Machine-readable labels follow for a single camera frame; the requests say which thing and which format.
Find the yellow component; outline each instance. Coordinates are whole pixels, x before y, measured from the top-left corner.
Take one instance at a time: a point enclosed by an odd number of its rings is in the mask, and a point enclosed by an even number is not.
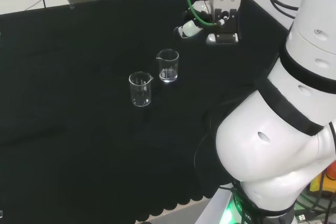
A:
[[[320,189],[321,174],[319,174],[310,183],[309,190],[311,192],[318,191]],[[322,191],[330,191],[334,193],[336,191],[336,180],[331,180],[327,176],[324,176]]]

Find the water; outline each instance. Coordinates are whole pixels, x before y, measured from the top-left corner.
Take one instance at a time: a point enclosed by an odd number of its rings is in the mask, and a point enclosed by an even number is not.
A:
[[[162,69],[159,77],[164,82],[173,82],[177,79],[177,72],[174,69]]]

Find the hole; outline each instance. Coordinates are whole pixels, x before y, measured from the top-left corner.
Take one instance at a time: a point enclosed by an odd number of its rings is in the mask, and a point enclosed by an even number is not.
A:
[[[328,39],[328,35],[321,30],[314,30],[314,33],[315,33],[316,37],[320,40],[327,40]]]
[[[315,59],[314,61],[321,68],[328,68],[330,65],[329,62],[327,62],[326,60]]]
[[[302,94],[304,94],[305,96],[311,97],[313,95],[310,89],[302,85],[299,85],[298,87],[299,87],[299,90],[302,92]]]
[[[261,140],[265,141],[266,143],[270,143],[271,139],[268,138],[263,132],[258,132],[258,136]]]

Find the glass beaker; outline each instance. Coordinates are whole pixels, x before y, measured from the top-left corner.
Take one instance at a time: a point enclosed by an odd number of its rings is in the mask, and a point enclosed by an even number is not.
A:
[[[179,53],[173,49],[164,49],[157,54],[159,60],[159,77],[163,82],[173,82],[177,79]]]
[[[144,107],[151,103],[151,81],[149,73],[135,72],[130,75],[131,100],[135,106]]]

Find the green cable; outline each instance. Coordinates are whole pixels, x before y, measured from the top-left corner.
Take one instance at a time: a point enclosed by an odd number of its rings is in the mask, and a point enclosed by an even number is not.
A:
[[[191,12],[193,13],[193,15],[195,16],[195,18],[201,22],[203,25],[206,25],[206,26],[216,26],[217,24],[216,23],[208,23],[208,22],[205,22],[204,20],[202,20],[198,15],[197,13],[195,12],[194,8],[193,8],[193,5],[191,3],[190,0],[187,0],[188,2],[188,5],[189,5],[189,8],[191,10]]]

